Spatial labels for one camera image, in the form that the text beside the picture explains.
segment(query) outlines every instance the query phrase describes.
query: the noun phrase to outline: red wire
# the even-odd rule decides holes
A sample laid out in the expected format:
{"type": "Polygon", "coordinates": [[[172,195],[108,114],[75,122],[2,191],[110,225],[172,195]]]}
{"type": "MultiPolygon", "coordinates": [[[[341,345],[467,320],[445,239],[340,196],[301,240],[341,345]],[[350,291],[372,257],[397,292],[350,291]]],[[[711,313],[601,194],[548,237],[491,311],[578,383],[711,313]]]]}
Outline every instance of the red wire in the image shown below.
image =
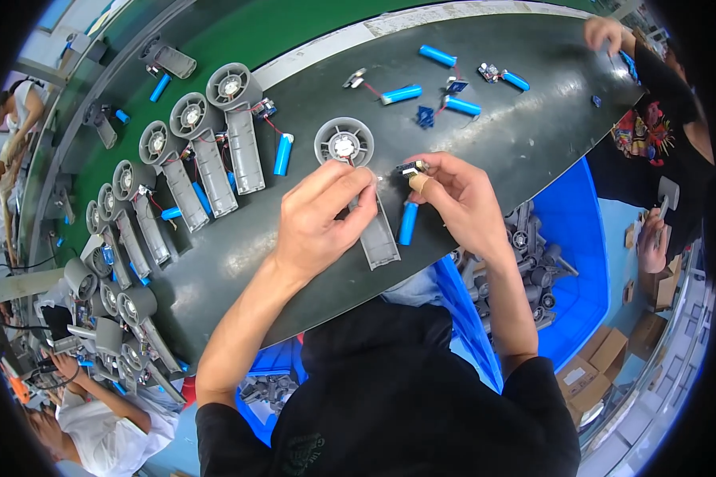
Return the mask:
{"type": "Polygon", "coordinates": [[[370,89],[371,92],[374,93],[378,98],[382,98],[382,95],[380,93],[376,92],[376,90],[373,89],[369,83],[364,81],[363,84],[366,85],[366,88],[370,89]]]}
{"type": "Polygon", "coordinates": [[[151,194],[149,194],[149,199],[151,200],[151,203],[153,205],[156,205],[156,208],[158,208],[161,212],[165,211],[165,209],[163,209],[161,205],[156,203],[156,201],[154,200],[153,196],[151,196],[151,194]]]}
{"type": "Polygon", "coordinates": [[[263,119],[265,119],[265,121],[266,121],[268,124],[270,124],[270,127],[273,128],[273,129],[275,129],[277,133],[279,133],[279,134],[281,134],[281,135],[284,134],[283,132],[281,132],[280,130],[278,130],[278,128],[277,128],[276,126],[274,126],[273,123],[270,122],[270,120],[269,120],[268,118],[263,118],[263,119]]]}

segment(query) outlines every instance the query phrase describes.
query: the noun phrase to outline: wire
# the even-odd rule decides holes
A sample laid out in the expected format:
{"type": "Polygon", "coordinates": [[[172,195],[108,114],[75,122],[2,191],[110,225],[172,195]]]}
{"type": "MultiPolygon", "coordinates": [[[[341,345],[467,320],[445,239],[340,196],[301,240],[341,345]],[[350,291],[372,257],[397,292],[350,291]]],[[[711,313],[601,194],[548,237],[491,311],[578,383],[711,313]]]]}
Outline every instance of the wire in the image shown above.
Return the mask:
{"type": "Polygon", "coordinates": [[[81,366],[77,365],[77,370],[74,372],[74,376],[72,376],[71,378],[69,378],[69,379],[67,379],[66,381],[61,382],[61,383],[59,383],[59,384],[57,384],[57,385],[49,386],[49,387],[47,387],[47,388],[43,388],[43,387],[38,386],[38,385],[34,385],[34,387],[35,387],[35,388],[38,388],[40,391],[50,391],[51,389],[57,389],[57,388],[66,386],[67,384],[69,384],[70,382],[74,381],[74,380],[77,378],[77,374],[79,374],[79,369],[80,369],[80,368],[81,368],[81,366]]]}
{"type": "Polygon", "coordinates": [[[371,92],[374,93],[377,98],[382,98],[382,95],[380,93],[378,93],[375,89],[373,89],[369,83],[364,81],[363,84],[366,85],[366,88],[371,90],[371,92]]]}
{"type": "MultiPolygon", "coordinates": [[[[69,250],[71,250],[72,252],[74,252],[75,255],[77,255],[77,251],[76,251],[74,248],[69,247],[69,250]]],[[[0,263],[0,266],[4,266],[5,268],[11,269],[11,270],[28,270],[28,269],[33,269],[33,268],[36,267],[36,266],[40,266],[40,265],[42,265],[43,263],[47,263],[47,262],[49,262],[50,260],[53,260],[53,259],[55,259],[55,258],[56,258],[56,254],[53,253],[53,256],[51,256],[50,258],[45,259],[45,260],[43,260],[43,261],[40,262],[40,263],[35,263],[34,265],[28,265],[28,266],[10,266],[8,263],[0,263]]]]}
{"type": "Polygon", "coordinates": [[[0,323],[0,324],[6,328],[10,328],[12,330],[48,330],[48,331],[53,331],[53,330],[51,330],[50,327],[43,327],[43,326],[18,327],[18,326],[13,326],[12,324],[7,324],[7,323],[0,323]]]}
{"type": "Polygon", "coordinates": [[[159,204],[156,203],[156,201],[154,200],[154,196],[153,196],[153,195],[149,194],[149,200],[151,201],[151,203],[152,203],[153,205],[156,205],[156,208],[158,208],[161,212],[164,212],[164,211],[165,211],[165,209],[163,209],[161,205],[159,205],[159,204]]]}
{"type": "Polygon", "coordinates": [[[281,132],[280,130],[278,130],[278,128],[277,128],[276,126],[274,126],[273,123],[270,122],[270,120],[269,120],[267,117],[266,117],[266,118],[263,118],[263,119],[265,119],[265,121],[266,121],[268,124],[270,124],[270,127],[273,128],[273,129],[275,129],[277,133],[281,134],[282,136],[284,135],[284,133],[281,132]]]}

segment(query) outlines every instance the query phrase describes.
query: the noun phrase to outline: person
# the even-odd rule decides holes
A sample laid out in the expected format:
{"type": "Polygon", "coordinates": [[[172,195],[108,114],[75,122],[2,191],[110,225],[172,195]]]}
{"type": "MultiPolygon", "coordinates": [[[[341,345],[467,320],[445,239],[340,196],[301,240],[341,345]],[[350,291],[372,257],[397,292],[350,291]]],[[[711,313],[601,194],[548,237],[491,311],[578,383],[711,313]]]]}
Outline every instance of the person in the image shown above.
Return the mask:
{"type": "Polygon", "coordinates": [[[200,358],[200,473],[216,475],[575,475],[576,429],[538,337],[496,195],[485,171],[426,153],[410,200],[435,207],[488,267],[501,395],[448,349],[447,309],[380,298],[305,333],[308,380],[289,396],[268,447],[235,394],[286,303],[351,248],[376,215],[377,177],[335,160],[284,195],[278,239],[200,358]],[[334,217],[355,197],[344,220],[334,217]],[[271,283],[276,283],[272,292],[271,283]]]}
{"type": "Polygon", "coordinates": [[[48,93],[42,83],[29,77],[13,83],[0,93],[0,126],[8,122],[13,133],[8,141],[8,161],[11,161],[26,142],[28,133],[43,117],[48,93]]]}
{"type": "Polygon", "coordinates": [[[644,272],[660,272],[701,231],[706,192],[714,177],[707,122],[673,42],[663,62],[616,20],[601,17],[586,21],[583,37],[592,50],[600,50],[608,40],[610,56],[623,51],[633,58],[648,89],[586,159],[597,196],[652,207],[639,236],[639,266],[644,272]],[[662,176],[679,186],[678,207],[667,212],[665,221],[654,207],[660,203],[662,176]]]}
{"type": "Polygon", "coordinates": [[[13,248],[13,233],[10,224],[13,223],[14,216],[11,211],[16,209],[17,196],[14,193],[14,186],[16,186],[20,167],[20,160],[14,160],[9,169],[6,169],[5,162],[0,161],[0,243],[5,242],[8,245],[12,266],[18,264],[18,258],[13,248]]]}
{"type": "Polygon", "coordinates": [[[84,372],[68,354],[50,353],[71,379],[56,415],[25,409],[29,427],[55,461],[70,460],[99,477],[130,477],[175,439],[181,406],[147,388],[119,396],[84,372]],[[94,399],[86,402],[88,396],[94,399]]]}

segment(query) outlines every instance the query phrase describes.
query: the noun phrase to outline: gray plastic parts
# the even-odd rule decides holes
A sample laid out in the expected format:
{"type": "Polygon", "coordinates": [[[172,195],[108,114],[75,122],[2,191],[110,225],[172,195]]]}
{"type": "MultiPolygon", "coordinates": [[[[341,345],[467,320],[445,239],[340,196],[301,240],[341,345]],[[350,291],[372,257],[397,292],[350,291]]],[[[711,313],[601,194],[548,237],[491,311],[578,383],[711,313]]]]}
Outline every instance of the gray plastic parts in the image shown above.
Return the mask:
{"type": "Polygon", "coordinates": [[[98,203],[96,201],[88,202],[88,206],[85,209],[85,225],[91,235],[100,234],[106,226],[106,222],[101,219],[101,214],[98,213],[98,203]]]}
{"type": "Polygon", "coordinates": [[[207,212],[201,207],[199,197],[191,185],[180,156],[188,141],[177,138],[161,120],[146,126],[140,136],[138,154],[144,164],[161,166],[167,179],[167,186],[180,209],[189,232],[194,232],[210,222],[207,212]]]}
{"type": "Polygon", "coordinates": [[[178,138],[191,141],[201,183],[215,218],[229,214],[239,207],[215,142],[214,132],[222,128],[222,125],[222,113],[198,92],[188,93],[179,99],[169,116],[172,133],[178,138]]]}
{"type": "Polygon", "coordinates": [[[257,139],[249,110],[263,99],[263,90],[249,69],[232,62],[212,73],[205,90],[214,107],[225,111],[230,161],[239,196],[265,188],[257,139]]]}
{"type": "Polygon", "coordinates": [[[117,296],[122,289],[115,281],[101,281],[101,302],[110,316],[119,315],[117,309],[117,296]]]}
{"type": "Polygon", "coordinates": [[[196,70],[196,60],[169,46],[162,40],[162,33],[154,33],[143,43],[138,59],[148,66],[162,66],[181,80],[196,70]]]}
{"type": "Polygon", "coordinates": [[[156,298],[150,289],[143,287],[123,291],[117,296],[117,310],[133,334],[149,343],[170,372],[182,370],[151,319],[156,312],[156,298]]]}
{"type": "Polygon", "coordinates": [[[315,134],[315,157],[323,164],[328,159],[365,166],[374,153],[374,137],[361,121],[353,118],[334,118],[315,134]]]}
{"type": "Polygon", "coordinates": [[[89,300],[98,287],[98,276],[78,256],[66,263],[64,279],[77,300],[89,300]]]}
{"type": "MultiPolygon", "coordinates": [[[[358,198],[353,198],[347,207],[352,211],[357,205],[358,198]]],[[[385,208],[382,207],[379,196],[376,196],[376,215],[360,234],[360,244],[363,247],[363,253],[366,254],[366,260],[369,261],[369,268],[372,270],[378,266],[401,260],[401,254],[398,253],[398,246],[395,244],[395,237],[390,230],[385,208]]]]}
{"type": "Polygon", "coordinates": [[[111,126],[105,112],[101,109],[101,103],[91,101],[90,104],[88,104],[82,113],[82,124],[96,129],[98,137],[101,139],[101,142],[104,143],[106,149],[114,147],[117,142],[117,133],[111,126]]]}
{"type": "Polygon", "coordinates": [[[130,276],[127,274],[128,266],[122,258],[119,245],[117,245],[119,242],[119,234],[113,227],[105,227],[104,231],[101,233],[101,237],[104,239],[104,243],[110,246],[111,251],[115,254],[115,263],[111,267],[115,271],[117,283],[121,289],[129,289],[130,286],[133,285],[133,282],[130,281],[130,276]]]}

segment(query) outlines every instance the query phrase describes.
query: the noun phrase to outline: electronic component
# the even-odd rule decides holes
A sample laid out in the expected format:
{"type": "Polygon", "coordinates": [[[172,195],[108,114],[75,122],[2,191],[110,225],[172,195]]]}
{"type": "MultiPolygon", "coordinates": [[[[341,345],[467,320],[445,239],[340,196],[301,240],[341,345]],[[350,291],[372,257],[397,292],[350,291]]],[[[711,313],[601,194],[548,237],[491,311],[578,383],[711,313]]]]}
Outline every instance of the electronic component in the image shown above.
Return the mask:
{"type": "Polygon", "coordinates": [[[400,171],[403,177],[411,178],[416,176],[417,174],[426,172],[429,167],[429,164],[427,164],[425,161],[418,160],[412,163],[401,164],[400,166],[397,166],[395,168],[400,171]]]}
{"type": "Polygon", "coordinates": [[[480,74],[483,75],[483,78],[485,78],[489,83],[496,83],[502,79],[512,83],[523,91],[527,91],[531,88],[527,81],[517,76],[515,73],[506,70],[498,71],[498,68],[496,68],[493,64],[489,65],[488,63],[482,63],[477,71],[479,71],[480,74]]]}
{"type": "Polygon", "coordinates": [[[470,103],[469,101],[458,99],[451,95],[445,95],[445,97],[443,97],[443,104],[447,109],[471,114],[472,116],[479,116],[481,111],[481,108],[475,103],[470,103]]]}
{"type": "Polygon", "coordinates": [[[254,105],[250,111],[252,116],[257,120],[263,120],[273,115],[276,112],[276,106],[273,105],[273,101],[268,98],[263,98],[259,103],[254,105]]]}
{"type": "Polygon", "coordinates": [[[362,82],[363,82],[363,74],[366,72],[366,68],[361,68],[360,70],[354,72],[352,75],[350,75],[350,78],[347,79],[342,85],[343,88],[357,88],[362,82]]]}
{"type": "Polygon", "coordinates": [[[430,47],[428,45],[421,45],[419,48],[419,54],[431,58],[437,62],[443,63],[445,66],[453,66],[456,64],[457,58],[451,56],[446,52],[442,52],[437,48],[430,47]]]}
{"type": "Polygon", "coordinates": [[[464,91],[465,88],[467,88],[468,84],[469,83],[467,81],[464,81],[463,79],[459,80],[456,76],[450,76],[448,78],[448,84],[446,85],[446,92],[460,93],[461,91],[464,91]]]}
{"type": "Polygon", "coordinates": [[[401,89],[394,89],[383,93],[380,98],[382,99],[383,105],[389,105],[404,99],[418,98],[421,96],[420,85],[409,85],[401,89]]]}
{"type": "Polygon", "coordinates": [[[419,110],[416,113],[416,123],[423,129],[432,128],[435,126],[435,111],[427,106],[419,106],[419,110]]]}

